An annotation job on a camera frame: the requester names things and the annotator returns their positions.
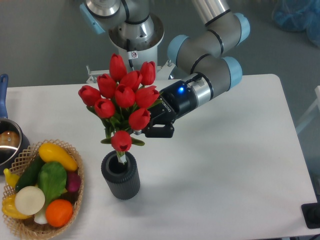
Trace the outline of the black dark-blue gripper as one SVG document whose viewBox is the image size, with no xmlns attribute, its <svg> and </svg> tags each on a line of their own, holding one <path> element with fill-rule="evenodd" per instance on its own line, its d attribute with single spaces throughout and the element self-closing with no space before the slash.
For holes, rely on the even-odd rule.
<svg viewBox="0 0 320 240">
<path fill-rule="evenodd" d="M 191 89 L 191 81 L 177 81 L 161 90 L 161 102 L 151 107 L 151 125 L 133 134 L 144 134 L 146 138 L 172 138 L 177 119 L 193 111 L 198 106 L 197 95 Z"/>
</svg>

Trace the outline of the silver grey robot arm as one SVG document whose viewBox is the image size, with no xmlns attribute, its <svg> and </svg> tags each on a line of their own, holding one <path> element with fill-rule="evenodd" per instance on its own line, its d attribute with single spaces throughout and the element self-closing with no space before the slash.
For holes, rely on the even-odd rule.
<svg viewBox="0 0 320 240">
<path fill-rule="evenodd" d="M 248 37 L 248 19 L 231 12 L 224 0 L 195 0 L 193 5 L 205 32 L 195 39 L 178 35 L 167 48 L 168 63 L 187 77 L 161 91 L 160 103 L 150 109 L 150 122 L 142 129 L 130 128 L 131 134 L 170 138 L 177 119 L 229 91 L 242 79 L 238 61 L 224 53 Z M 164 27 L 150 12 L 147 0 L 86 0 L 80 11 L 97 34 L 108 33 L 127 70 L 157 61 Z"/>
</svg>

